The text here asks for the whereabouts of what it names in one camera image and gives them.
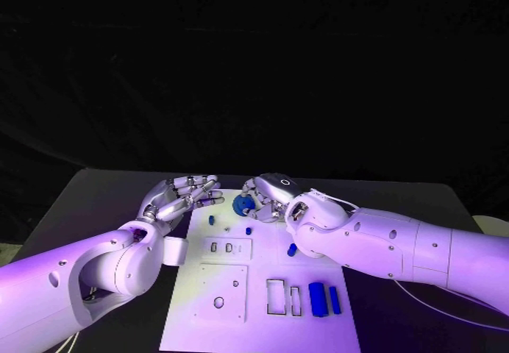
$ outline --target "blue object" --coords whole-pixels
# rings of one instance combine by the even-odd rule
[[[297,252],[297,246],[294,244],[290,244],[290,248],[289,248],[289,256],[294,256],[294,253]]]
[[[310,283],[310,310],[313,311],[313,316],[323,318],[329,316],[328,299],[326,299],[326,288],[323,283]]]
[[[339,298],[338,298],[336,287],[329,287],[329,293],[330,293],[330,301],[332,301],[332,311],[338,315],[342,313],[342,308],[339,307]]]
[[[242,217],[245,217],[247,215],[244,214],[242,210],[245,210],[247,208],[250,210],[254,210],[257,208],[257,205],[254,203],[254,199],[251,197],[251,195],[248,195],[247,197],[241,197],[240,195],[235,197],[234,199],[234,211],[238,215],[241,215]]]

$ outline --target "robotic hand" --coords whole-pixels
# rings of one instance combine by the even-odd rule
[[[225,201],[217,181],[215,175],[163,180],[136,221],[0,268],[3,352],[48,350],[146,293],[162,264],[180,265],[186,256],[186,240],[165,237],[182,214]],[[97,290],[82,298],[85,286]]]
[[[260,221],[287,222],[304,255],[328,256],[385,279],[437,285],[480,299],[509,315],[509,238],[439,227],[397,213],[358,208],[316,189],[302,193],[283,174],[250,179]]]

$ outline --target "robotic arm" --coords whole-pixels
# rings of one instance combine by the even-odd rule
[[[304,255],[328,256],[379,278],[465,293],[509,315],[509,238],[358,208],[316,189],[304,193],[284,174],[250,179],[241,197],[251,197],[250,190],[263,208],[244,214],[263,222],[284,220]]]
[[[215,175],[163,180],[118,230],[0,268],[3,352],[48,350],[146,293],[162,264],[186,256],[186,240],[165,236],[188,210],[224,203],[217,188]],[[82,298],[85,286],[97,291]]]

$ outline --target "table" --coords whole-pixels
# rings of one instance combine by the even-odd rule
[[[188,173],[80,171],[15,260],[117,229],[136,217],[140,202],[155,184],[183,175]],[[248,178],[219,176],[222,187],[241,188]],[[361,207],[388,210],[440,226],[479,232],[454,191],[446,185],[300,178],[294,181],[304,190],[317,188]],[[188,214],[173,236],[186,236],[189,219]],[[178,270],[163,266],[149,292],[82,330],[74,353],[159,351]],[[349,268],[345,269],[345,279],[364,353],[508,351],[509,333],[476,327],[441,315],[423,306],[391,280]]]

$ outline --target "black curtain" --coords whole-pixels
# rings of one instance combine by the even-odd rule
[[[26,202],[9,186],[26,173],[58,180],[56,197],[84,167],[280,171],[441,182],[506,216],[508,13],[496,1],[10,8],[5,203]]]

